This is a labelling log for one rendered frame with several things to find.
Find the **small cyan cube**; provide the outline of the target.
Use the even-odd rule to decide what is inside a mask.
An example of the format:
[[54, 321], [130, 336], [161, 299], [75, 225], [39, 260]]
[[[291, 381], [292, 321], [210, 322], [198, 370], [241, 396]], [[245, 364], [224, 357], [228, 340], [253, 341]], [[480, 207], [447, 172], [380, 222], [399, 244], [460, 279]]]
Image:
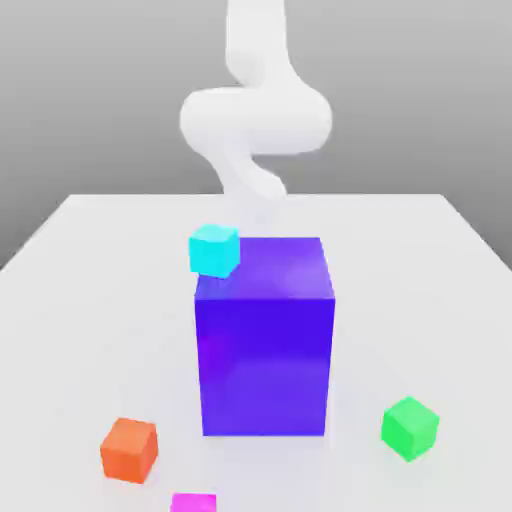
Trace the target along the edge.
[[189, 237], [190, 271], [227, 278], [240, 263], [240, 238], [236, 228], [204, 224]]

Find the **small green cube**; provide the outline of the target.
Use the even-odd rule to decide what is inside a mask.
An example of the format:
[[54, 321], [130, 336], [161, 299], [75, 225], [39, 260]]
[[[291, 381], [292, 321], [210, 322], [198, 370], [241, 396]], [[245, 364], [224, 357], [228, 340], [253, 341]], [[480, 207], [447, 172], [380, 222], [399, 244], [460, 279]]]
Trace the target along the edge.
[[381, 440], [405, 461], [412, 462], [433, 447], [440, 417], [413, 397], [388, 408], [381, 425]]

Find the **small orange cube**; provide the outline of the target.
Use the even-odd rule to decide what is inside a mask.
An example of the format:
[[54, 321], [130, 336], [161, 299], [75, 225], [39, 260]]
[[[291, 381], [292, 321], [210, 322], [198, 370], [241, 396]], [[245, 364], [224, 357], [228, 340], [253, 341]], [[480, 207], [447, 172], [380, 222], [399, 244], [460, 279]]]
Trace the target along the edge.
[[158, 457], [156, 425], [118, 418], [100, 445], [107, 478], [143, 484]]

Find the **small magenta cube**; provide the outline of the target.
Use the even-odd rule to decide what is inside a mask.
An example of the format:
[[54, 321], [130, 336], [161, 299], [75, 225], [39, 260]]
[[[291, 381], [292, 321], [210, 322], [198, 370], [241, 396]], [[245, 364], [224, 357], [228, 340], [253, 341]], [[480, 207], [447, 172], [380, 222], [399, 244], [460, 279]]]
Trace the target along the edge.
[[215, 494], [207, 493], [174, 493], [171, 499], [170, 512], [216, 512]]

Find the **large purple box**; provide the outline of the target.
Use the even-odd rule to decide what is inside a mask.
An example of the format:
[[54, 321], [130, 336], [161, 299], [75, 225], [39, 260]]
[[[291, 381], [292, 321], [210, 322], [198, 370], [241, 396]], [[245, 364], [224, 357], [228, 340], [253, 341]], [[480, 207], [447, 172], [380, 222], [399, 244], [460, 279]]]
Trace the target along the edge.
[[317, 237], [244, 238], [229, 277], [199, 277], [204, 435], [323, 435], [335, 305]]

